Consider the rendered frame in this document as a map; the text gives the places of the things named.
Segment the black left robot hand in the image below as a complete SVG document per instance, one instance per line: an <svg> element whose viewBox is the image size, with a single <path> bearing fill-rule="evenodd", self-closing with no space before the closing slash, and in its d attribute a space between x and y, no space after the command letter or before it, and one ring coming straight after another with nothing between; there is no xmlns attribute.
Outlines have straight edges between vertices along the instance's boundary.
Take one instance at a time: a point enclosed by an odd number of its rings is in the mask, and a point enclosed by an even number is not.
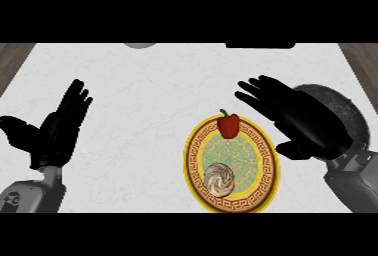
<svg viewBox="0 0 378 256"><path fill-rule="evenodd" d="M9 144L29 153L29 168L62 167L71 160L80 127L93 98L78 79L65 92L57 110L51 112L40 127L13 116L0 116L0 130Z"/></svg>

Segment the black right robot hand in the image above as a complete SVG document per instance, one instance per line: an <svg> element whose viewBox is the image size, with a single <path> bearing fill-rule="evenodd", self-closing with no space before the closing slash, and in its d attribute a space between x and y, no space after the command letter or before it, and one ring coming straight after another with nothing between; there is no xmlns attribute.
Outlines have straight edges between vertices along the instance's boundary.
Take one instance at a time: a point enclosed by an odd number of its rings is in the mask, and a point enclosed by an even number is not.
<svg viewBox="0 0 378 256"><path fill-rule="evenodd" d="M264 75L239 81L238 85L248 94L236 91L236 98L289 138L276 146L277 153L291 160L338 158L350 149L353 139L339 118L316 98Z"/></svg>

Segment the dark grey pan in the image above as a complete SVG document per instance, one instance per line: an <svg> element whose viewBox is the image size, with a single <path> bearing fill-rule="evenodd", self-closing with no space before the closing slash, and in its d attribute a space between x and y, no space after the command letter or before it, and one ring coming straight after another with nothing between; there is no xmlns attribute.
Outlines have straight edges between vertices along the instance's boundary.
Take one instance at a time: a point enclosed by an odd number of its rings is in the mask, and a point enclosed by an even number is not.
<svg viewBox="0 0 378 256"><path fill-rule="evenodd" d="M348 135L353 139L351 149L367 150L370 132L363 114L353 101L332 88L317 84L302 84L294 87L295 91L305 92L338 116Z"/></svg>

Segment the red bell pepper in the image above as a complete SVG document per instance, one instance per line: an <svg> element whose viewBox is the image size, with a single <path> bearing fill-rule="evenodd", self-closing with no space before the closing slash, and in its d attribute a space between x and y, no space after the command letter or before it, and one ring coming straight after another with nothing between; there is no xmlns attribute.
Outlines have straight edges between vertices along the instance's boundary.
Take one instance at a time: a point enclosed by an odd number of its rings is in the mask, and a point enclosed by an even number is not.
<svg viewBox="0 0 378 256"><path fill-rule="evenodd" d="M223 116L217 119L217 128L224 139L233 139L239 133L239 116L229 115L226 110L221 109Z"/></svg>

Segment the yellow-rimmed patterned plate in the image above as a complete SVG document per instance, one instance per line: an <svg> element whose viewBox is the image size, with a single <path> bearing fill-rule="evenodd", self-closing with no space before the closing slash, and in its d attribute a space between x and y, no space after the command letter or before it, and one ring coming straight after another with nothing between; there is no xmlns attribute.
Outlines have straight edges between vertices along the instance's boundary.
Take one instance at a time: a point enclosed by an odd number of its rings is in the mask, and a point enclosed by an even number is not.
<svg viewBox="0 0 378 256"><path fill-rule="evenodd" d="M224 139L217 128L220 115L195 127L183 151L183 173L187 187L211 212L261 212L269 206L280 182L280 163L274 145L258 125L239 118L239 133ZM233 173L230 194L215 197L205 186L205 170L220 163Z"/></svg>

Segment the beige swirled pastry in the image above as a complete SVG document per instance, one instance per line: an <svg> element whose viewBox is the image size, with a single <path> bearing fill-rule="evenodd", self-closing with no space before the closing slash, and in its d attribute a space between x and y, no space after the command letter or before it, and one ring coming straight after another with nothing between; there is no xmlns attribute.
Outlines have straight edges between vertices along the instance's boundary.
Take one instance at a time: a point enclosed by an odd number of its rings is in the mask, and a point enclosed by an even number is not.
<svg viewBox="0 0 378 256"><path fill-rule="evenodd" d="M235 188L235 174L223 163L212 163L204 171L204 186L209 194L223 198L230 195Z"/></svg>

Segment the grey rounded object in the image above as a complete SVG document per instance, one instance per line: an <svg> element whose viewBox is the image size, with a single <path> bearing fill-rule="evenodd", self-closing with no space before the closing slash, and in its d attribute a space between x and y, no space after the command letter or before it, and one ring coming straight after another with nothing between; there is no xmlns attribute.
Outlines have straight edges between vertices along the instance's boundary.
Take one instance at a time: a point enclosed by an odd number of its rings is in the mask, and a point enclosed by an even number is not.
<svg viewBox="0 0 378 256"><path fill-rule="evenodd" d="M131 49L146 49L152 47L156 43L124 43Z"/></svg>

